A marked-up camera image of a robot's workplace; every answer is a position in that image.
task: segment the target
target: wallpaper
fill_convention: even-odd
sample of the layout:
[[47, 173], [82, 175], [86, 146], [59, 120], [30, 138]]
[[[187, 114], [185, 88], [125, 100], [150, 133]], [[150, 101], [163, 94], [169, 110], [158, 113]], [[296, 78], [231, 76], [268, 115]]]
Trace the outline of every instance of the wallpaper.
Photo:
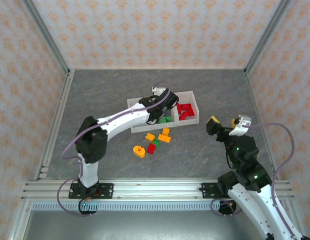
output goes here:
[[[280, 175], [293, 182], [310, 237], [310, 0], [291, 3], [249, 77], [262, 121], [284, 123], [294, 135], [295, 155]], [[265, 130], [280, 165], [289, 136]]]
[[79, 69], [243, 69], [280, 0], [34, 0]]
[[33, 180], [64, 80], [20, 0], [0, 0], [0, 240]]

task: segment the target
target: gray floor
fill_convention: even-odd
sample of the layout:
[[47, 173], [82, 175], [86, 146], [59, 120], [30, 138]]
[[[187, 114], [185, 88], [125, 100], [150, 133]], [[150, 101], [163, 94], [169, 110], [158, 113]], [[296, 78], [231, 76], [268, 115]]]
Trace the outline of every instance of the gray floor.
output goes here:
[[106, 211], [92, 218], [61, 211], [33, 211], [24, 240], [258, 240], [244, 213], [211, 211]]
[[[169, 81], [174, 92], [193, 91], [200, 124], [174, 127], [171, 143], [161, 143], [153, 155], [139, 158], [133, 146], [147, 147], [146, 132], [130, 129], [108, 142], [99, 162], [100, 178], [216, 178], [229, 170], [225, 148], [206, 133], [206, 122], [215, 115], [224, 125], [238, 114], [257, 124], [257, 114], [242, 70], [76, 70], [57, 136], [47, 177], [70, 178], [79, 173], [77, 161], [60, 158], [84, 118], [110, 116], [127, 108], [127, 99], [151, 95], [151, 86]], [[250, 129], [260, 150], [258, 160], [273, 175], [260, 129]], [[68, 155], [75, 155], [73, 147]]]

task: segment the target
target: cable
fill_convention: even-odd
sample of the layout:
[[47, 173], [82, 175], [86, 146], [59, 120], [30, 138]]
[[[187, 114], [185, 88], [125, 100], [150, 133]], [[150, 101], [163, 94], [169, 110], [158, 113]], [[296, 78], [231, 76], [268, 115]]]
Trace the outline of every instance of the cable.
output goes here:
[[257, 124], [257, 125], [250, 125], [250, 126], [247, 126], [247, 125], [242, 125], [244, 128], [258, 128], [258, 127], [264, 127], [264, 126], [280, 126], [282, 128], [284, 128], [289, 137], [290, 137], [290, 141], [291, 141], [291, 152], [290, 152], [290, 155], [289, 157], [279, 166], [279, 168], [275, 171], [274, 173], [274, 176], [273, 176], [273, 179], [272, 179], [272, 182], [271, 182], [271, 198], [273, 199], [273, 204], [281, 218], [281, 220], [283, 221], [283, 223], [285, 224], [285, 226], [287, 227], [290, 235], [293, 237], [293, 238], [296, 238], [295, 234], [293, 233], [293, 231], [291, 230], [290, 226], [288, 225], [288, 223], [286, 222], [284, 216], [282, 215], [279, 207], [278, 207], [278, 204], [277, 204], [277, 201], [276, 201], [276, 198], [275, 198], [275, 181], [276, 181], [276, 177], [279, 173], [279, 171], [289, 162], [289, 160], [293, 157], [293, 154], [295, 152], [295, 141], [294, 141], [294, 137], [293, 135], [291, 134], [290, 130], [284, 125], [284, 124], [281, 124], [281, 123], [277, 123], [277, 122], [269, 122], [269, 123], [263, 123], [263, 124]]
[[[167, 82], [167, 81], [160, 81], [160, 82], [158, 82], [156, 85], [154, 85], [153, 88], [157, 87], [157, 86], [158, 86], [159, 84], [161, 84], [161, 83], [168, 83], [168, 85], [169, 85], [169, 82]], [[118, 119], [118, 118], [120, 118], [120, 117], [122, 117], [122, 116], [124, 116], [124, 115], [126, 115], [126, 114], [130, 114], [130, 113], [133, 113], [133, 112], [141, 112], [141, 111], [145, 111], [145, 110], [154, 108], [154, 107], [160, 105], [162, 102], [164, 102], [164, 101], [166, 100], [166, 98], [168, 98], [168, 96], [169, 96], [170, 93], [171, 93], [171, 90], [170, 90], [170, 87], [169, 87], [169, 88], [168, 88], [167, 94], [166, 94], [166, 95], [163, 97], [163, 99], [160, 100], [159, 102], [157, 102], [157, 103], [155, 103], [155, 104], [153, 104], [153, 105], [151, 105], [151, 106], [148, 106], [148, 107], [144, 107], [144, 108], [139, 108], [139, 109], [134, 109], [134, 110], [125, 111], [125, 112], [123, 112], [123, 113], [121, 113], [121, 114], [119, 114], [119, 115], [114, 116], [113, 118], [109, 119], [108, 121], [99, 123], [99, 124], [97, 124], [97, 125], [94, 125], [94, 126], [92, 126], [92, 127], [89, 127], [89, 128], [87, 128], [87, 129], [83, 130], [81, 133], [79, 133], [79, 134], [65, 147], [65, 149], [64, 149], [64, 150], [62, 151], [62, 153], [61, 153], [61, 157], [62, 157], [63, 159], [65, 159], [65, 160], [72, 160], [72, 159], [78, 159], [78, 160], [79, 160], [79, 164], [80, 164], [80, 167], [79, 167], [79, 168], [80, 168], [80, 169], [79, 169], [79, 178], [81, 178], [81, 177], [82, 177], [82, 174], [83, 174], [83, 172], [82, 172], [82, 169], [83, 169], [82, 159], [81, 159], [79, 156], [65, 156], [65, 154], [66, 154], [66, 152], [69, 150], [69, 148], [70, 148], [79, 138], [81, 138], [81, 137], [82, 137], [84, 134], [86, 134], [87, 132], [89, 132], [89, 131], [91, 131], [91, 130], [93, 130], [93, 129], [96, 129], [96, 128], [98, 128], [98, 127], [101, 127], [102, 125], [111, 123], [112, 121], [114, 121], [114, 120], [116, 120], [116, 119]], [[69, 214], [71, 214], [71, 215], [74, 215], [74, 216], [77, 216], [77, 217], [91, 217], [92, 214], [84, 214], [84, 215], [81, 215], [81, 214], [78, 214], [78, 213], [75, 213], [75, 212], [71, 212], [71, 211], [67, 210], [64, 206], [62, 206], [62, 204], [61, 204], [61, 202], [60, 202], [60, 199], [59, 199], [59, 194], [60, 194], [61, 188], [62, 188], [67, 182], [69, 182], [69, 181], [71, 181], [71, 180], [74, 181], [74, 180], [77, 180], [77, 178], [70, 178], [70, 179], [67, 179], [66, 181], [64, 181], [64, 182], [60, 185], [60, 187], [59, 187], [59, 189], [58, 189], [58, 191], [57, 191], [57, 202], [58, 202], [58, 205], [62, 208], [62, 210], [64, 210], [65, 212], [67, 212], [67, 213], [69, 213]]]
[[[213, 203], [215, 201], [217, 201], [217, 200], [222, 201], [225, 204], [227, 204], [233, 213], [229, 214], [229, 215], [221, 214], [221, 213], [216, 213], [215, 210], [213, 209]], [[232, 208], [232, 206], [229, 204], [229, 202], [227, 202], [226, 200], [224, 200], [222, 198], [215, 198], [213, 201], [211, 201], [211, 203], [210, 203], [210, 210], [212, 211], [213, 214], [215, 214], [216, 216], [219, 216], [219, 217], [231, 217], [231, 216], [237, 215], [237, 214], [239, 214], [239, 213], [241, 213], [243, 211], [243, 209], [240, 209], [238, 212], [235, 212], [235, 210]]]

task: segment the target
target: plastic bin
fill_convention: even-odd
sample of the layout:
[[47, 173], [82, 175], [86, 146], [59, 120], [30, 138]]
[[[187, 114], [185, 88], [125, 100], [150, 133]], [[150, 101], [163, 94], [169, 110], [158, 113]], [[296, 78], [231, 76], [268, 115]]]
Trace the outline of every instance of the plastic bin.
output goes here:
[[[187, 117], [187, 119], [180, 121], [177, 107], [175, 106], [171, 110], [171, 121], [172, 122], [159, 123], [159, 124], [154, 124], [154, 125], [148, 125], [146, 123], [139, 124], [139, 125], [136, 125], [130, 128], [131, 133], [139, 133], [139, 132], [151, 131], [151, 130], [156, 130], [156, 129], [173, 128], [177, 126], [198, 124], [199, 123], [199, 109], [197, 107], [197, 103], [196, 103], [193, 91], [175, 92], [175, 94], [179, 97], [180, 104], [191, 104], [191, 107], [194, 110], [195, 116]], [[139, 101], [139, 99], [141, 99], [141, 97], [128, 99], [127, 100], [128, 107], [130, 108], [131, 106], [136, 104]]]

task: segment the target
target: green block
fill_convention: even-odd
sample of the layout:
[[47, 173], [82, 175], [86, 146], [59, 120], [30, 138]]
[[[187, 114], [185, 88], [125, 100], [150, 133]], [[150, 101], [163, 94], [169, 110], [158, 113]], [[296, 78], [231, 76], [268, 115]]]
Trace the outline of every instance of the green block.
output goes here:
[[166, 121], [166, 118], [163, 117], [158, 121], [157, 124], [165, 124], [165, 123], [167, 123], [167, 121]]
[[159, 147], [159, 140], [155, 138], [155, 139], [153, 140], [153, 145], [155, 145], [156, 148]]
[[166, 116], [166, 122], [170, 123], [171, 122], [171, 116]]

